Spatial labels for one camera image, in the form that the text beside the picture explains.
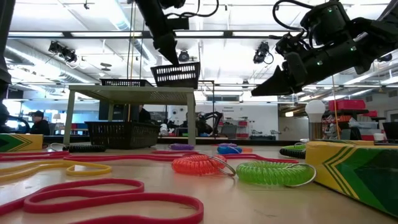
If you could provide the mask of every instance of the tabletop surface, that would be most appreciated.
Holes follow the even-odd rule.
[[[193,88],[71,85],[69,90],[110,103],[187,105]]]
[[[167,146],[158,145],[156,148],[163,150]],[[253,149],[254,153],[264,157],[283,158],[278,153],[279,147],[261,146],[253,147]],[[147,154],[150,153],[150,150],[153,149],[113,150],[95,155]],[[216,154],[216,147],[214,146],[197,146],[197,150],[208,155]],[[228,161],[233,167],[242,162],[245,161]],[[27,162],[2,162],[0,163],[0,168],[25,163]],[[220,176],[199,177],[176,174],[171,169],[170,162],[122,160],[96,163],[111,165],[113,167],[112,173],[91,177],[72,177],[65,174],[65,169],[59,168],[43,170],[30,177],[3,182],[0,185],[0,204],[29,195],[52,184],[114,177],[140,180],[145,183],[145,192],[166,192],[198,198],[205,206],[205,216],[202,223],[397,223],[397,220],[389,215],[318,184],[308,184],[295,189],[265,187],[240,182],[237,177],[232,179]],[[129,187],[123,185],[99,185],[84,188],[125,190]],[[80,197],[63,197],[46,200],[41,203],[66,202],[78,199]],[[126,202],[53,214],[31,214],[17,210],[0,217],[0,223],[61,224],[110,215],[131,214],[157,218],[177,218],[193,213],[194,209],[177,203]]]

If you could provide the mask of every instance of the red storage bin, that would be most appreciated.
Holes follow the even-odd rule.
[[[377,113],[377,111],[369,111],[369,113],[366,113],[363,116],[368,116],[368,117],[371,117],[371,118],[377,118],[378,113]]]
[[[247,121],[240,121],[240,122],[238,122],[238,126],[247,127],[248,126],[248,122]]]
[[[374,141],[374,136],[372,135],[361,135],[363,141]]]
[[[338,100],[336,101],[337,110],[365,110],[366,104],[363,100]],[[329,101],[329,110],[335,110],[335,101]]]
[[[236,137],[237,137],[237,138],[248,138],[248,137],[249,137],[249,134],[240,133],[240,134],[236,134]]]

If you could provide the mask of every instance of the lamp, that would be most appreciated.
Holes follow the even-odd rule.
[[[55,123],[57,123],[57,120],[61,119],[61,115],[56,113],[52,116],[52,119],[55,119]]]
[[[305,106],[305,112],[308,114],[310,139],[321,139],[322,132],[322,116],[325,113],[325,104],[320,100],[312,100]]]

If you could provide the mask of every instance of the person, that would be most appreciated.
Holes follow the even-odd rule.
[[[36,111],[32,114],[32,120],[34,122],[32,128],[30,129],[31,134],[43,134],[50,135],[49,122],[43,119],[44,113],[41,111]]]
[[[150,113],[144,109],[144,105],[139,105],[138,122],[150,121]]]

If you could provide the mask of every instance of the window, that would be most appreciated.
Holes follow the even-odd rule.
[[[373,101],[373,97],[372,96],[367,96],[367,97],[365,97],[365,101],[366,102],[372,102]]]
[[[396,97],[396,96],[398,96],[398,90],[392,90],[392,91],[388,92],[389,98]]]
[[[214,99],[215,101],[226,101],[226,102],[239,101],[239,95],[215,95]],[[207,101],[213,101],[213,95],[208,95]]]

